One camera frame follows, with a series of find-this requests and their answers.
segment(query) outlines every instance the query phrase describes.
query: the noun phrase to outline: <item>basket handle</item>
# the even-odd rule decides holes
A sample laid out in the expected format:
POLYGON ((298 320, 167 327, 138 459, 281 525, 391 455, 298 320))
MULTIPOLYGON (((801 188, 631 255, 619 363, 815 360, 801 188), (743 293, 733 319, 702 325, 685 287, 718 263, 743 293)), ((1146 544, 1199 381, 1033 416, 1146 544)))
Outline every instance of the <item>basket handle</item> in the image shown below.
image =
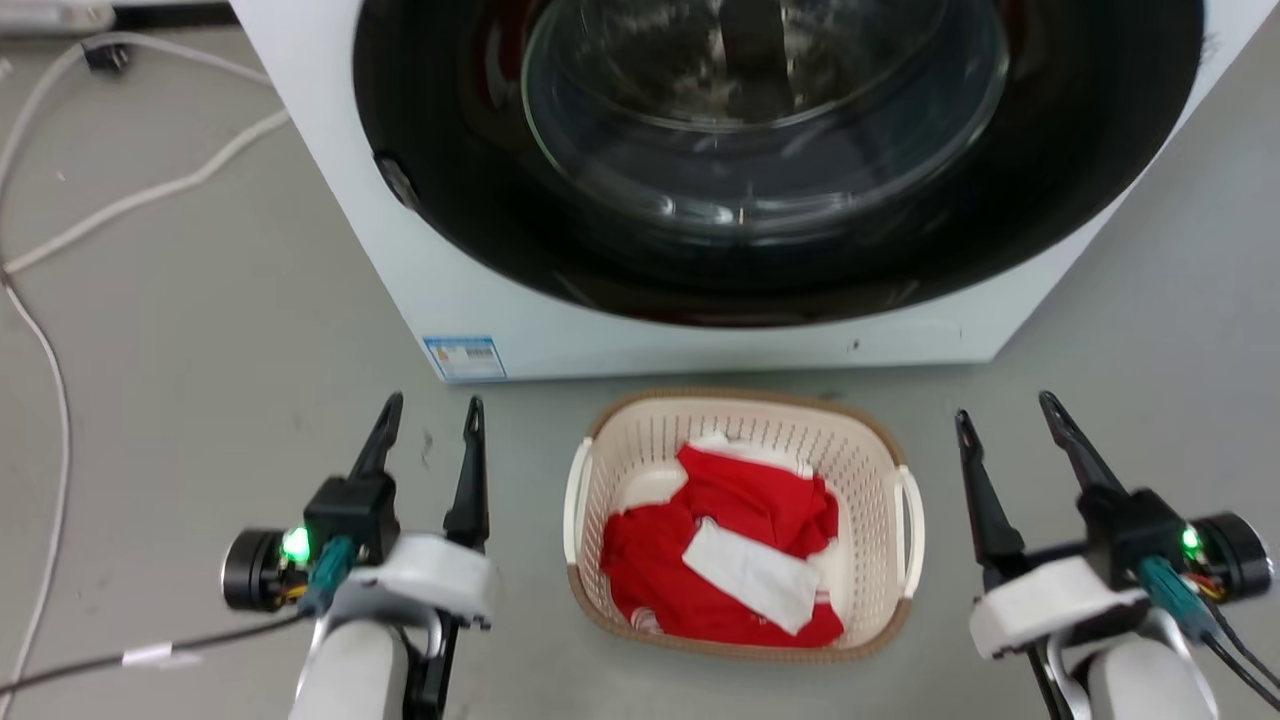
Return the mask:
POLYGON ((904 519, 910 520, 911 525, 911 556, 906 557, 908 523, 897 524, 897 562, 902 597, 910 600, 915 594, 915 588, 920 585, 920 571, 924 569, 924 502, 920 500, 920 486, 906 465, 899 465, 896 475, 897 510, 904 519))
POLYGON ((582 438, 573 454, 564 486, 564 562, 577 565, 577 541, 586 520, 588 478, 591 474, 591 438, 582 438))

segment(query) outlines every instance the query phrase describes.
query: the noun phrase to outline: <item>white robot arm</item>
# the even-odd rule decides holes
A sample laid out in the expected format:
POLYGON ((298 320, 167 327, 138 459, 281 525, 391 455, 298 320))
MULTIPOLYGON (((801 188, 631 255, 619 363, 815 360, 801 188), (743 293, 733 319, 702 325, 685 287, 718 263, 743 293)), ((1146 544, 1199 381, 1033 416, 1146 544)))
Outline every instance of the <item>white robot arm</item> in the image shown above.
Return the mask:
POLYGON ((396 484, 383 469, 402 405, 399 393, 388 400, 351 474, 320 487, 302 528, 244 530, 228 551, 230 607, 296 603, 316 618, 292 720, 439 720, 458 632, 493 624, 499 578, 484 553, 484 407, 471 400, 444 534, 402 536, 396 484))
POLYGON ((1032 553, 1005 518, 968 413, 956 415, 986 589, 969 618, 978 653, 1025 655, 1053 719, 1216 720, 1188 638, 1225 652, 1215 603, 1270 591, 1266 547, 1235 514, 1187 521, 1149 489, 1130 495, 1052 393, 1041 407, 1080 483, 1087 539, 1032 553), (1093 642, 1106 644, 1069 670, 1064 651, 1093 642))

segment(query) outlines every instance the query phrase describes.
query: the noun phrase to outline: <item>laundry basket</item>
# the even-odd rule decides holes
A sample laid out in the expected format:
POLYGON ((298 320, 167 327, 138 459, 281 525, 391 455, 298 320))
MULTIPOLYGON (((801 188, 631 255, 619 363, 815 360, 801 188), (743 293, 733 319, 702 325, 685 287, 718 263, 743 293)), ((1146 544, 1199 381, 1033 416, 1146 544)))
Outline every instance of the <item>laundry basket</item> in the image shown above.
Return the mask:
POLYGON ((906 621, 924 561, 924 510, 902 451, 876 420, 832 402, 737 389, 659 389, 609 407, 573 457, 564 492, 564 560, 582 611, 605 630, 663 647, 783 662, 841 662, 883 647, 906 621), (600 570, 609 515, 645 483, 681 482, 676 452, 719 432, 792 454, 820 474, 844 511, 845 634, 822 648, 723 644, 643 632, 613 605, 600 570))

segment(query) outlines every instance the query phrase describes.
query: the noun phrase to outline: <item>green led light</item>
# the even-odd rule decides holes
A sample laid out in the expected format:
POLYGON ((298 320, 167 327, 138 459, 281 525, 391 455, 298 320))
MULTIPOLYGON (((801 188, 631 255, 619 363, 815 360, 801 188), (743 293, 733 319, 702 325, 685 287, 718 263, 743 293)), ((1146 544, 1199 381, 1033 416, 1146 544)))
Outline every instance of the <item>green led light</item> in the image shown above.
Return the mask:
POLYGON ((1183 530, 1183 550, 1185 550, 1189 555, 1194 555, 1199 551, 1199 533, 1196 532, 1196 528, 1188 525, 1187 529, 1183 530))
POLYGON ((307 529, 293 528, 284 533, 280 552, 294 564, 306 565, 307 560, 311 560, 311 537, 307 534, 307 529))

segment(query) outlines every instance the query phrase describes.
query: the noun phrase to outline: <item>gray floor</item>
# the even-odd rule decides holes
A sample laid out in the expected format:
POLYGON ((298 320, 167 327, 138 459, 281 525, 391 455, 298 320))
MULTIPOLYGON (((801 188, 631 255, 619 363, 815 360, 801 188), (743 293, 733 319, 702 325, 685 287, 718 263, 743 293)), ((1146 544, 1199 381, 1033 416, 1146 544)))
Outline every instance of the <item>gray floor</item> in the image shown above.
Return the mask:
MULTIPOLYGON (((252 61, 242 36, 189 41, 252 61)), ((54 49, 3 47, 0 128, 54 49)), ((1114 469, 1189 515, 1235 509, 1280 538, 1280 22, 1274 18, 1142 187, 989 366, 543 383, 484 389, 492 555, 506 602, 460 650, 451 716, 1038 717, 1021 661, 982 662, 951 415, 968 407, 1028 541, 1075 537, 1074 482, 1036 391, 1052 388, 1114 469), (728 664, 605 635, 559 550, 573 447, 612 398, 713 382, 840 398, 878 415, 922 483, 929 546, 902 634, 835 667, 728 664)), ((142 54, 119 83, 67 82, 0 217, 5 256, 197 167, 271 111, 260 88, 142 54)), ((383 398, 406 393, 390 468, 406 527, 439 527, 470 392, 438 384, 306 149, 282 131, 206 187, 113 223, 23 273, 61 354, 74 425, 63 564, 33 667, 230 628, 218 568, 246 525, 287 525, 349 465, 383 398), (424 454, 424 437, 435 438, 424 454)), ((58 425, 45 360, 0 302, 0 667, 35 596, 58 425)), ((1280 605, 1231 610, 1280 664, 1280 605)), ((280 717, 307 633, 210 652, 198 669, 108 673, 20 696, 14 717, 280 717)), ((1226 717, 1260 701, 1204 666, 1226 717)))

